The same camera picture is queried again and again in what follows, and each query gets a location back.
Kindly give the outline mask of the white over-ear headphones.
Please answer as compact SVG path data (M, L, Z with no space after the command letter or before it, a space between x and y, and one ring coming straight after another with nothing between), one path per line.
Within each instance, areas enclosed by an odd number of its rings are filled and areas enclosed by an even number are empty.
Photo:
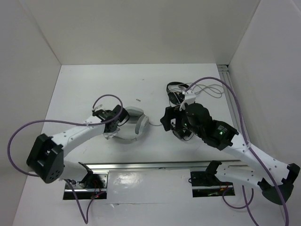
M127 112L125 121L119 125L119 131L113 138L126 142L134 142L147 129L149 117L141 108L128 106L125 110Z

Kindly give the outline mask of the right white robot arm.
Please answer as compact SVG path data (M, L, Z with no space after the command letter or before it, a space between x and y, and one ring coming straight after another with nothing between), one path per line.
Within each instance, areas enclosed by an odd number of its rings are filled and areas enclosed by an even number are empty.
M216 148L246 163L249 170L231 167L221 161L211 161L205 173L206 181L215 185L220 182L238 183L261 191L270 202L283 205L290 198L300 167L286 164L266 154L245 141L234 127L212 119L209 111L198 103L180 107L167 107L161 118L165 131L186 130Z

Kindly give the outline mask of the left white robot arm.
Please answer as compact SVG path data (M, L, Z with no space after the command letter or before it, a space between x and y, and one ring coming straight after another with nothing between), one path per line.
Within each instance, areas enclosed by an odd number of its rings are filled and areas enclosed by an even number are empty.
M90 187L100 179L99 176L86 164L66 161L65 157L93 137L113 137L119 130L118 124L128 118L127 110L120 105L113 110L93 110L92 116L85 120L83 126L75 126L53 136L39 135L26 163L46 184L66 179L83 188Z

